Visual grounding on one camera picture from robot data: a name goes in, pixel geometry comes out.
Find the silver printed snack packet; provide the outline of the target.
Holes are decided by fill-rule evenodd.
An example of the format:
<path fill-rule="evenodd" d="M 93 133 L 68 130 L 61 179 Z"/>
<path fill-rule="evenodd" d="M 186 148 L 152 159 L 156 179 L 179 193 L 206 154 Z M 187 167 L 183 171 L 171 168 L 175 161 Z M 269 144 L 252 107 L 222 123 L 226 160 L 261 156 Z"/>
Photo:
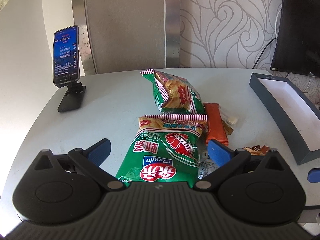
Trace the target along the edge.
<path fill-rule="evenodd" d="M 212 159 L 210 159 L 207 146 L 203 142 L 199 142 L 197 147 L 199 154 L 199 179 L 202 179 L 217 170 L 219 167 Z"/>

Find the brown gold candy wrapper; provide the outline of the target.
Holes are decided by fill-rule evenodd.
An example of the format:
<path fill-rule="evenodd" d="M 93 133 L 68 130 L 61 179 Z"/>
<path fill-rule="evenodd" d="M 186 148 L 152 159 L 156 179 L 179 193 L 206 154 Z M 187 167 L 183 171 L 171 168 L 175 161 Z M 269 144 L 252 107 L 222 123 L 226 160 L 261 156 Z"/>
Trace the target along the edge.
<path fill-rule="evenodd" d="M 263 155 L 265 156 L 266 153 L 270 150 L 268 146 L 260 146 L 260 145 L 255 145 L 252 147 L 244 147 L 244 150 L 249 152 L 251 155 Z"/>

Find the orange snack bar wrapper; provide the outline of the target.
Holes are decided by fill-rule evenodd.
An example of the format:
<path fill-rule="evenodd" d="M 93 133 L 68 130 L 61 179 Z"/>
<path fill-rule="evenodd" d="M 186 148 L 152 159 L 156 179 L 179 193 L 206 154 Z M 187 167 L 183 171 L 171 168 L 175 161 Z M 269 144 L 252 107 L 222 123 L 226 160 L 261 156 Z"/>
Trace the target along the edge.
<path fill-rule="evenodd" d="M 204 103 L 207 114 L 208 132 L 206 134 L 206 145 L 210 140 L 217 140 L 221 144 L 228 146 L 228 138 L 223 126 L 218 103 Z"/>

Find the white lollipop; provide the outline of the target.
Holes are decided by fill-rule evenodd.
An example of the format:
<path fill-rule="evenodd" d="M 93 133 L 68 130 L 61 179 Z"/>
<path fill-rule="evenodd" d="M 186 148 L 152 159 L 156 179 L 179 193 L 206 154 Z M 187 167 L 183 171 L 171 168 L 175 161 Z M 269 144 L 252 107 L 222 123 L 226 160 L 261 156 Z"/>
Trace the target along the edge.
<path fill-rule="evenodd" d="M 225 107 L 219 106 L 221 118 L 229 125 L 236 125 L 238 122 L 238 118 L 234 116 L 229 110 Z"/>

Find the green prawn cracker bag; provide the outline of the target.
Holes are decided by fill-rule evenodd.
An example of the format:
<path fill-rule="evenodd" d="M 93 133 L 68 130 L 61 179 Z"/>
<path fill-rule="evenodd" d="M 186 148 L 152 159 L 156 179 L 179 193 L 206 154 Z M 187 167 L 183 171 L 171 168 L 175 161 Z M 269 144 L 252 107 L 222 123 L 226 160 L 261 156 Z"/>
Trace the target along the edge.
<path fill-rule="evenodd" d="M 197 141 L 207 128 L 205 114 L 144 115 L 116 178 L 141 182 L 186 182 L 199 178 Z"/>
<path fill-rule="evenodd" d="M 200 94 L 185 78 L 152 68 L 141 71 L 153 85 L 153 98 L 164 114 L 204 114 Z"/>

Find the brown wrapped biscuit packet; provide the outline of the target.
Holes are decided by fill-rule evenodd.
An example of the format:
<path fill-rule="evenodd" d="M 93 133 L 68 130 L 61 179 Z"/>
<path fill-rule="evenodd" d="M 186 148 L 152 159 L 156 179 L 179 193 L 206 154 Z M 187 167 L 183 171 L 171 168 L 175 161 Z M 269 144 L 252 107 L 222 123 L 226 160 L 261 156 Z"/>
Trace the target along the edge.
<path fill-rule="evenodd" d="M 222 121 L 222 124 L 225 129 L 226 135 L 231 135 L 234 132 L 234 129 L 224 120 Z"/>

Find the dark grey cardboard box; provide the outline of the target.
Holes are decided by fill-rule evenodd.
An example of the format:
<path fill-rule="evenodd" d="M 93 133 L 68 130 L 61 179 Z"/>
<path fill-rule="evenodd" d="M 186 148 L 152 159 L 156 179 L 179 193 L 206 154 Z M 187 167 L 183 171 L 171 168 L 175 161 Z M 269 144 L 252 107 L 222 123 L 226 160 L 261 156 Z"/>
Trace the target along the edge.
<path fill-rule="evenodd" d="M 319 158 L 319 110 L 289 79 L 253 73 L 250 87 L 264 104 L 297 165 Z"/>

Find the black phone stand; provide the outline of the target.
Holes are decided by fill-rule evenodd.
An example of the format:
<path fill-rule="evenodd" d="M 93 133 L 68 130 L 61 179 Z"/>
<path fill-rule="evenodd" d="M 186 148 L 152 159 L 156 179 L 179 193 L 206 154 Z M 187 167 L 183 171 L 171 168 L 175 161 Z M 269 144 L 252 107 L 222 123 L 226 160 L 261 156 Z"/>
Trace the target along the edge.
<path fill-rule="evenodd" d="M 85 91 L 86 86 L 83 86 L 81 82 L 69 83 L 57 111 L 65 113 L 79 109 L 82 105 Z"/>

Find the smartphone with lit screen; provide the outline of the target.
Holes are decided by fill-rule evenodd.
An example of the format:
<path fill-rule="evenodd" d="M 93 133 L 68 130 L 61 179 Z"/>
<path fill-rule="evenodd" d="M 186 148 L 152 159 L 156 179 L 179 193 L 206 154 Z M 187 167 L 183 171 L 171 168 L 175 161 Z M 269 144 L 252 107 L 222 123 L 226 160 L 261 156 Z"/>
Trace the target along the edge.
<path fill-rule="evenodd" d="M 80 79 L 79 27 L 70 26 L 54 33 L 53 83 L 61 88 Z"/>

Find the black television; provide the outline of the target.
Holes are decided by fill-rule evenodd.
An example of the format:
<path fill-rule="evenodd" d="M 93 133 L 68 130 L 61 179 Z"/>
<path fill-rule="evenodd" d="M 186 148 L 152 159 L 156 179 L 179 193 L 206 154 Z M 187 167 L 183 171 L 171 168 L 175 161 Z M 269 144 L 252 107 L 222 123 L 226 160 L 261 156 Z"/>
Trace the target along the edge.
<path fill-rule="evenodd" d="M 282 0 L 271 70 L 319 77 L 319 0 Z"/>

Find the metal framed wall panel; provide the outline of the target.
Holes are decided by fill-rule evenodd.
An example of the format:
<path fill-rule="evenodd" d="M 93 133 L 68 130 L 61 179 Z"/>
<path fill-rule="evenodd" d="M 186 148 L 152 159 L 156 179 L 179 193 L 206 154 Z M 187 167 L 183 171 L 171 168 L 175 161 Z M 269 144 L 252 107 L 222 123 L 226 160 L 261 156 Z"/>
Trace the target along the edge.
<path fill-rule="evenodd" d="M 180 0 L 72 0 L 86 75 L 180 66 Z"/>

